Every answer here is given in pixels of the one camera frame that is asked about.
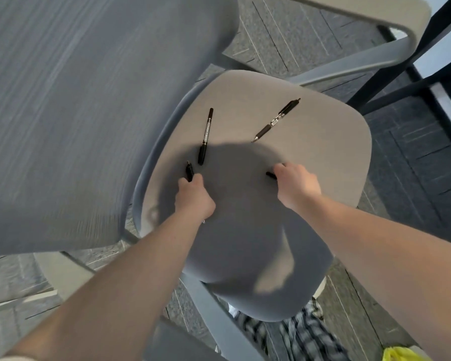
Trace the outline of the person's left hand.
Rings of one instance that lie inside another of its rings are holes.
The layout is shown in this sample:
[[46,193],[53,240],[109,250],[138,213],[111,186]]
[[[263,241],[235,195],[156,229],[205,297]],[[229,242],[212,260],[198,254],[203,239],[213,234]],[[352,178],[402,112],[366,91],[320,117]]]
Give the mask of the person's left hand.
[[216,204],[206,188],[179,190],[178,187],[174,206],[176,213],[187,213],[199,222],[204,222],[216,209]]

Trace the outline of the person's right hand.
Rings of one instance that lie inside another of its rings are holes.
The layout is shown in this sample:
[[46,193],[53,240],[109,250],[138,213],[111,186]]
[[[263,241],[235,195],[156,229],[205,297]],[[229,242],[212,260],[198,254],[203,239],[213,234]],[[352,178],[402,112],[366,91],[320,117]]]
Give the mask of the person's right hand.
[[288,209],[298,213],[308,198],[321,196],[321,188],[317,176],[305,169],[305,180],[302,182],[278,182],[278,200]]

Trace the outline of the person's left forearm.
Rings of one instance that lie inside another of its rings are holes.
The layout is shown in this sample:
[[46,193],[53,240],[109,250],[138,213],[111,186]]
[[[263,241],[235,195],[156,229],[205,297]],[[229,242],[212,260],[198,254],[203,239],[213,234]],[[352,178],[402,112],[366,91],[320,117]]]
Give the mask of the person's left forearm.
[[203,221],[193,211],[174,213],[0,361],[140,361]]

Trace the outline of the person's right forearm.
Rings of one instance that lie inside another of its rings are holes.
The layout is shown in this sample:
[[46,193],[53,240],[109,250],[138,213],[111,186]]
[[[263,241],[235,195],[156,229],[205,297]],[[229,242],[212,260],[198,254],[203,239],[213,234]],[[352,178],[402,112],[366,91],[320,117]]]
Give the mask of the person's right forearm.
[[433,359],[451,359],[451,243],[321,195],[291,208]]

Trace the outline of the black marker with grey label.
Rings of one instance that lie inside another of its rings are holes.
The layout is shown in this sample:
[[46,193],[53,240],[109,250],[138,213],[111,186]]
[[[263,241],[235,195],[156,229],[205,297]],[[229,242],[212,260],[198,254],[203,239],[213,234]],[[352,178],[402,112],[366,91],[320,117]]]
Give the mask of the black marker with grey label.
[[203,165],[204,162],[205,162],[206,149],[207,149],[207,146],[208,146],[208,139],[209,139],[209,135],[210,135],[210,126],[211,126],[211,120],[212,120],[213,112],[214,112],[214,109],[210,108],[209,113],[208,113],[208,117],[207,117],[207,122],[206,122],[206,127],[205,127],[205,132],[204,132],[202,145],[200,146],[199,152],[198,152],[198,164],[199,165]]

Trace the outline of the black retractable pen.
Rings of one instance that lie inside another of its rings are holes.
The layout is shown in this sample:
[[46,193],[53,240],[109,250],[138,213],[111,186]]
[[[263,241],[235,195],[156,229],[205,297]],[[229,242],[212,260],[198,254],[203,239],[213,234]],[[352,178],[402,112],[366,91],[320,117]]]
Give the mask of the black retractable pen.
[[263,135],[270,131],[279,120],[281,120],[285,115],[287,115],[291,110],[293,110],[301,101],[301,98],[294,99],[285,105],[277,114],[277,116],[270,121],[265,127],[263,127],[253,138],[252,143],[259,140]]

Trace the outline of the grey office chair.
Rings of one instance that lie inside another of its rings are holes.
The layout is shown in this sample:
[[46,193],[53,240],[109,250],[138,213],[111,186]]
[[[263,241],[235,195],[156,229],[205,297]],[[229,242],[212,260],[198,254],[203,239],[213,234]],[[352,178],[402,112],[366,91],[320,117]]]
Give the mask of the grey office chair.
[[223,55],[239,21],[238,0],[0,0],[0,255],[32,253],[66,299],[94,272],[64,252],[139,240],[130,204],[138,234],[155,229],[187,160],[217,203],[181,279],[222,354],[162,317],[144,361],[265,358],[215,296],[282,321],[333,260],[265,173],[300,163],[356,207],[371,160],[363,116],[303,86],[395,63],[422,34],[409,30],[387,62],[362,61],[388,57],[384,44],[284,80]]

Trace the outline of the plaid trousers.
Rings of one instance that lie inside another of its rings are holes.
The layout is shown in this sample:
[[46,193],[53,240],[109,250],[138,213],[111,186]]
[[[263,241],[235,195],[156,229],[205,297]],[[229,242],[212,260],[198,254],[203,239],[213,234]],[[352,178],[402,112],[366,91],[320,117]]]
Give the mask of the plaid trousers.
[[[251,318],[231,305],[229,313],[239,327],[268,355],[265,322]],[[348,351],[324,323],[323,310],[315,297],[295,316],[279,324],[289,361],[351,361]]]

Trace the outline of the yellow plastic bag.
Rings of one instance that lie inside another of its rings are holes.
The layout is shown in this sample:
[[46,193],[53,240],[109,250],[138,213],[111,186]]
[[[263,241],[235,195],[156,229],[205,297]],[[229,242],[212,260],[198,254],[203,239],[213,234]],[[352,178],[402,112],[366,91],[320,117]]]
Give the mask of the yellow plastic bag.
[[426,361],[422,356],[413,350],[402,347],[387,347],[383,351],[381,361]]

